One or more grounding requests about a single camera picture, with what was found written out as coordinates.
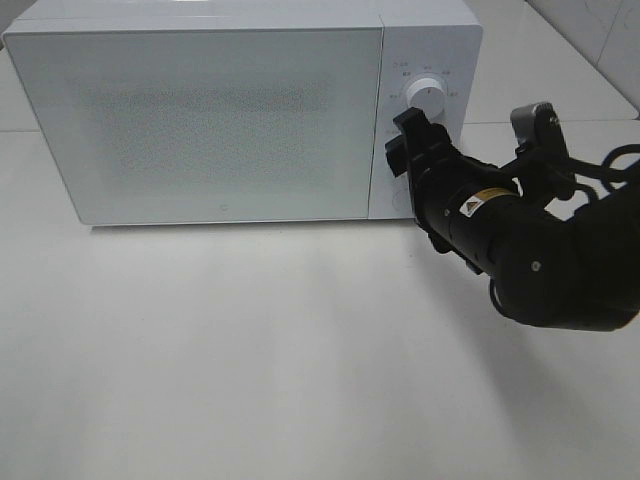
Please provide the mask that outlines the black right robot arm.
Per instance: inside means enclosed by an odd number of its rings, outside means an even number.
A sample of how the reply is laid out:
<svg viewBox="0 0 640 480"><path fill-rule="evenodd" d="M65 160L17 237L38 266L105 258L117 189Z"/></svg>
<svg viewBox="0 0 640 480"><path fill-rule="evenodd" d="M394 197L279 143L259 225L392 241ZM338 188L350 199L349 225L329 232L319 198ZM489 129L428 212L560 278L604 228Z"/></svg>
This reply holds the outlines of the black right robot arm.
<svg viewBox="0 0 640 480"><path fill-rule="evenodd" d="M627 144L602 162L572 157L548 102L516 108L515 158L504 166L461 153L415 107L386 146L405 176L413 217L434 249L489 278L494 307L518 323L613 331L639 312L639 167Z"/></svg>

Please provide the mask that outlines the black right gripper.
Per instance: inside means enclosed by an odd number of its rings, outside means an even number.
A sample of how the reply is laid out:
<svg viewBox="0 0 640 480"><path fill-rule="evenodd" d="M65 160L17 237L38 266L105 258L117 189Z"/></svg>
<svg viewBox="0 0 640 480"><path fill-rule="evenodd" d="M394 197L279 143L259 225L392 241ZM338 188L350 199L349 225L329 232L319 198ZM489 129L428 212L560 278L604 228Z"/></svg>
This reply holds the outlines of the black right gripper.
<svg viewBox="0 0 640 480"><path fill-rule="evenodd" d="M417 108L393 119L399 134L385 144L395 178L407 173L414 214L440 253L454 253L477 273L521 273L523 201L498 169L463 156L446 128Z"/></svg>

